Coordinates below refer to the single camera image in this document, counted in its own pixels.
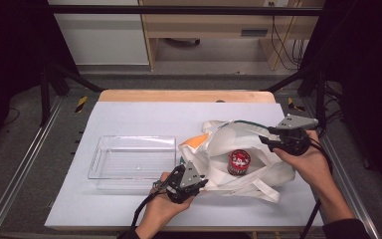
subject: white surface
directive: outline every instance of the white surface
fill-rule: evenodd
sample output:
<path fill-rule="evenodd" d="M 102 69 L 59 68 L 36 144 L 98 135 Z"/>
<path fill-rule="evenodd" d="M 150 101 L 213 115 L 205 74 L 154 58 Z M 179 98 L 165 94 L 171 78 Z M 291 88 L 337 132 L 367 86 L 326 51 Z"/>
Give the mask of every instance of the white surface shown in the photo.
<path fill-rule="evenodd" d="M 278 104 L 97 103 L 45 225 L 59 230 L 116 229 L 130 225 L 144 196 L 97 190 L 88 179 L 102 135 L 174 135 L 177 143 L 181 143 L 200 134 L 206 120 L 249 120 L 274 126 L 283 118 Z M 304 226 L 315 204 L 309 186 L 297 175 L 294 181 L 277 190 L 282 194 L 279 204 L 202 192 L 190 209 L 167 226 L 172 230 L 173 227 Z M 322 224 L 317 215 L 313 226 Z"/>
<path fill-rule="evenodd" d="M 51 5 L 138 5 L 134 0 L 49 0 Z M 55 14 L 77 65 L 148 65 L 138 14 Z"/>

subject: aluminum rail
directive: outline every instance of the aluminum rail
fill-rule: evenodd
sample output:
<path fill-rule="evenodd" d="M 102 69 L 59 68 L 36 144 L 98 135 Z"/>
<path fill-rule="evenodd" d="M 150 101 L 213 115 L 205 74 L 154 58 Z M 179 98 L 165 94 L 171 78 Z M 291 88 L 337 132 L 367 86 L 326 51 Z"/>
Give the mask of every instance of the aluminum rail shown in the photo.
<path fill-rule="evenodd" d="M 309 101 L 307 98 L 302 98 L 303 104 L 306 106 L 308 113 L 313 117 L 314 114 L 314 105 L 312 101 Z M 358 192 L 356 191 L 355 186 L 351 182 L 348 174 L 341 163 L 337 152 L 335 151 L 330 138 L 327 136 L 327 133 L 320 139 L 321 145 L 324 150 L 330 156 L 333 162 L 333 173 L 336 177 L 338 184 L 340 186 L 340 190 L 345 197 L 349 207 L 352 209 L 352 212 L 355 214 L 355 217 L 361 220 L 364 223 L 365 229 L 370 235 L 371 239 L 380 239 L 380 235 L 371 220 L 370 215 L 368 214 L 367 209 L 362 203 L 361 198 L 359 197 Z"/>
<path fill-rule="evenodd" d="M 45 141 L 52 125 L 54 124 L 63 101 L 64 97 L 56 98 L 52 107 L 52 114 L 48 122 L 39 128 L 35 138 L 33 139 L 33 142 L 31 143 L 29 149 L 24 155 L 23 160 L 18 166 L 17 171 L 14 173 L 14 176 L 12 177 L 5 192 L 3 193 L 0 199 L 0 226 L 2 225 L 2 222 L 4 221 L 9 209 L 11 208 L 12 203 L 20 191 L 20 188 L 25 178 L 27 177 L 33 162 L 35 161 L 36 156 L 43 145 L 43 142 Z"/>
<path fill-rule="evenodd" d="M 226 6 L 111 6 L 111 5 L 24 5 L 27 10 L 58 14 L 180 14 L 180 15 L 265 15 L 323 16 L 342 10 L 286 7 L 226 7 Z"/>

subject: black cable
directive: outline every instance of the black cable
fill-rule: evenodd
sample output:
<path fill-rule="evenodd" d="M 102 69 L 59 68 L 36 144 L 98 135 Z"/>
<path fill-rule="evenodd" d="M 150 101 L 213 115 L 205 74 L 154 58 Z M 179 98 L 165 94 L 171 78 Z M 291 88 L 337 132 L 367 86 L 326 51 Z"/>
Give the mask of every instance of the black cable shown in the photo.
<path fill-rule="evenodd" d="M 325 82 L 325 86 L 326 86 L 326 91 L 328 93 L 330 93 L 331 95 L 333 95 L 334 97 L 341 98 L 343 96 L 343 94 L 341 92 L 339 92 L 339 91 L 335 90 L 333 87 L 331 87 L 328 82 Z"/>
<path fill-rule="evenodd" d="M 131 223 L 131 227 L 130 227 L 130 230 L 134 230 L 135 229 L 135 224 L 137 223 L 137 220 L 138 220 L 138 216 L 139 214 L 141 213 L 142 211 L 142 208 L 144 208 L 145 205 L 147 205 L 147 203 L 149 203 L 151 200 L 154 199 L 154 197 L 156 197 L 157 195 L 161 194 L 159 191 L 155 191 L 153 193 L 150 193 L 142 202 L 141 204 L 139 204 L 139 206 L 137 207 L 137 209 L 135 210 L 135 213 L 134 213 L 134 218 L 132 219 L 132 223 Z"/>
<path fill-rule="evenodd" d="M 20 116 L 20 111 L 18 111 L 17 109 L 15 109 L 15 108 L 10 108 L 9 110 L 11 110 L 11 111 L 15 111 L 15 112 L 17 113 L 17 115 L 16 115 L 13 119 L 11 119 L 11 120 L 9 120 L 9 121 L 7 121 L 7 122 L 4 122 L 2 125 L 7 125 L 7 124 L 10 124 L 11 122 L 14 122 L 14 121 L 17 120 L 17 118 Z"/>
<path fill-rule="evenodd" d="M 332 102 L 337 102 L 338 99 L 337 98 L 332 98 L 330 100 L 328 100 L 327 102 L 324 103 L 324 106 L 327 107 L 328 104 L 332 103 Z"/>
<path fill-rule="evenodd" d="M 326 132 L 326 129 L 325 128 L 322 128 L 321 129 L 321 132 L 318 133 L 318 136 L 323 136 Z"/>
<path fill-rule="evenodd" d="M 330 174 L 333 174 L 333 167 L 332 162 L 330 160 L 330 157 L 327 155 L 326 151 L 320 146 L 320 143 L 312 138 L 310 138 L 311 143 L 310 145 L 315 147 L 318 151 L 321 152 L 321 154 L 324 156 L 325 160 L 327 161 L 328 169 L 330 170 Z M 315 215 L 320 210 L 321 201 L 319 198 L 316 199 L 314 208 L 312 209 L 311 215 L 308 218 L 308 221 L 306 222 L 306 225 L 300 234 L 299 239 L 304 239 L 306 235 L 308 234 L 309 229 L 311 228 L 312 222 L 314 221 Z"/>
<path fill-rule="evenodd" d="M 271 42 L 272 42 L 272 47 L 273 47 L 273 49 L 275 50 L 276 54 L 278 54 L 279 60 L 281 61 L 282 65 L 284 66 L 285 69 L 287 69 L 287 70 L 292 70 L 292 71 L 297 70 L 297 69 L 291 69 L 291 68 L 288 68 L 287 66 L 285 66 L 284 60 L 282 60 L 282 57 L 281 57 L 281 55 L 279 54 L 278 49 L 276 49 L 275 43 L 274 43 L 274 41 L 273 41 L 273 33 L 274 33 L 274 32 L 278 35 L 278 37 L 279 37 L 279 41 L 281 42 L 282 47 L 284 48 L 284 50 L 285 50 L 285 52 L 286 52 L 286 55 L 287 55 L 287 57 L 289 58 L 290 62 L 291 62 L 292 64 L 295 65 L 295 63 L 290 59 L 289 55 L 287 54 L 287 49 L 285 48 L 285 44 L 282 42 L 282 39 L 281 39 L 281 37 L 279 36 L 278 31 L 276 30 L 275 15 L 272 16 L 272 32 L 271 32 Z"/>
<path fill-rule="evenodd" d="M 330 116 L 328 116 L 326 118 L 326 121 L 327 123 L 330 123 L 332 122 L 336 117 L 342 117 L 343 116 L 343 111 L 342 110 L 338 110 L 336 112 L 334 112 L 333 114 L 331 114 Z"/>
<path fill-rule="evenodd" d="M 297 57 L 295 56 L 296 42 L 299 42 Z M 292 45 L 292 60 L 296 63 L 296 67 L 297 67 L 298 70 L 299 70 L 300 64 L 302 62 L 303 44 L 304 44 L 304 39 L 300 39 L 300 40 L 295 39 L 295 40 L 293 40 L 293 45 Z"/>

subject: cable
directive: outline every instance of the cable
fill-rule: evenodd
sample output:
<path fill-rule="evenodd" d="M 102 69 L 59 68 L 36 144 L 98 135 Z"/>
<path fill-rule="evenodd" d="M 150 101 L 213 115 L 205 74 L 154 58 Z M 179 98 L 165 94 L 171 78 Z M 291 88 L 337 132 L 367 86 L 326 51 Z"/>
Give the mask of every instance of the cable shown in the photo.
<path fill-rule="evenodd" d="M 149 194 L 149 195 L 148 195 L 148 196 L 141 202 L 141 204 L 139 204 L 139 206 L 138 206 L 137 209 L 135 210 L 134 218 L 132 219 L 132 223 L 131 223 L 130 230 L 135 229 L 135 225 L 136 225 L 136 223 L 137 223 L 137 219 L 138 219 L 139 214 L 141 213 L 142 208 L 144 208 L 144 206 L 147 205 L 147 203 L 149 203 L 151 200 L 154 199 L 154 197 L 156 197 L 156 196 L 159 195 L 159 194 L 161 194 L 161 192 L 159 192 L 159 191 L 155 191 L 155 192 Z"/>
<path fill-rule="evenodd" d="M 312 138 L 310 138 L 311 143 L 310 145 L 315 147 L 318 151 L 321 152 L 321 154 L 324 156 L 325 160 L 327 161 L 328 164 L 328 169 L 330 170 L 330 174 L 333 174 L 333 167 L 332 167 L 332 162 L 330 160 L 330 157 L 327 155 L 326 151 L 321 147 L 320 143 Z M 308 221 L 306 222 L 305 227 L 303 228 L 302 233 L 300 234 L 299 239 L 304 239 L 306 235 L 308 234 L 309 228 L 311 228 L 312 222 L 315 219 L 315 215 L 318 213 L 320 210 L 321 206 L 321 201 L 319 198 L 316 199 L 314 208 L 312 209 L 311 215 L 308 218 Z"/>
<path fill-rule="evenodd" d="M 12 110 L 12 111 L 15 111 L 16 113 L 17 113 L 17 115 L 13 118 L 13 119 L 11 119 L 11 120 L 9 120 L 9 121 L 7 121 L 7 122 L 4 122 L 2 125 L 8 125 L 8 124 L 10 124 L 11 122 L 14 122 L 15 120 L 17 120 L 17 118 L 20 116 L 20 111 L 18 111 L 17 109 L 15 109 L 15 108 L 10 108 L 9 109 L 10 111 Z"/>
<path fill-rule="evenodd" d="M 276 30 L 275 15 L 272 16 L 272 33 L 271 33 L 271 41 L 272 41 L 273 49 L 275 50 L 276 54 L 278 54 L 279 60 L 281 61 L 282 66 L 284 66 L 285 69 L 287 69 L 287 70 L 291 70 L 291 71 L 297 70 L 297 69 L 291 69 L 291 68 L 288 68 L 287 66 L 285 66 L 285 63 L 284 63 L 284 61 L 282 60 L 282 57 L 281 57 L 281 55 L 279 54 L 278 49 L 276 49 L 276 47 L 275 47 L 275 43 L 274 43 L 274 41 L 273 41 L 273 33 L 274 33 L 274 32 L 276 32 L 276 34 L 278 35 L 278 37 L 279 37 L 279 41 L 281 42 L 282 47 L 284 48 L 285 53 L 286 53 L 287 57 L 289 58 L 290 62 L 293 63 L 293 64 L 295 65 L 295 63 L 290 59 L 289 55 L 287 54 L 287 49 L 285 48 L 285 44 L 282 42 L 282 39 L 281 39 L 281 37 L 279 36 L 278 31 Z"/>
<path fill-rule="evenodd" d="M 298 56 L 295 56 L 295 45 L 296 42 L 299 42 L 299 51 Z M 296 63 L 296 67 L 299 69 L 300 64 L 302 63 L 302 56 L 303 56 L 303 45 L 304 45 L 304 39 L 295 39 L 293 40 L 293 46 L 292 46 L 292 60 Z"/>
<path fill-rule="evenodd" d="M 337 90 L 331 88 L 328 83 L 326 82 L 325 83 L 325 90 L 326 90 L 326 93 L 325 95 L 326 96 L 329 96 L 330 99 L 324 103 L 323 107 L 328 110 L 327 108 L 327 105 L 329 105 L 330 103 L 332 102 L 337 102 L 337 104 L 339 105 L 340 108 L 342 108 L 341 106 L 341 97 L 342 97 L 342 94 L 340 92 L 338 92 Z M 336 118 L 340 117 L 341 119 L 343 118 L 343 111 L 342 110 L 337 110 L 335 111 L 334 113 L 332 113 L 331 115 L 329 116 L 326 116 L 325 117 L 325 122 L 326 124 L 328 123 L 331 123 L 333 122 Z M 321 129 L 321 132 L 318 134 L 319 136 L 323 136 L 325 134 L 325 132 L 327 131 L 327 128 L 326 128 L 326 125 Z"/>

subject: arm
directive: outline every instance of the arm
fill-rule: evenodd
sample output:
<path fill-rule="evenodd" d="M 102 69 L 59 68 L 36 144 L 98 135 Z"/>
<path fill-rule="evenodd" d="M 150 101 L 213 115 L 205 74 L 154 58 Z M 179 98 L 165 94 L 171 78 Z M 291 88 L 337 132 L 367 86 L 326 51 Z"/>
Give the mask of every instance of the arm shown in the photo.
<path fill-rule="evenodd" d="M 164 181 L 168 175 L 168 172 L 163 172 L 163 174 L 160 177 L 160 180 Z M 188 209 L 193 199 L 194 196 L 188 198 L 182 204 L 176 204 L 171 202 L 169 197 L 165 193 L 157 195 L 146 205 L 144 216 L 138 227 L 135 228 L 135 231 L 130 231 L 124 237 L 121 238 L 152 238 L 174 216 Z"/>
<path fill-rule="evenodd" d="M 308 136 L 318 142 L 315 131 Z M 293 166 L 313 190 L 317 193 L 328 224 L 323 226 L 327 239 L 370 238 L 361 221 L 355 219 L 348 204 L 337 188 L 324 155 L 315 147 L 310 147 L 301 156 L 293 156 L 274 148 L 274 152 L 283 161 Z"/>
<path fill-rule="evenodd" d="M 315 131 L 307 132 L 309 137 L 318 141 Z M 311 147 L 302 156 L 293 156 L 275 148 L 274 152 L 283 161 L 292 165 L 301 177 L 312 186 L 317 193 L 327 221 L 355 218 L 345 199 L 333 181 L 325 157 L 316 148 Z"/>

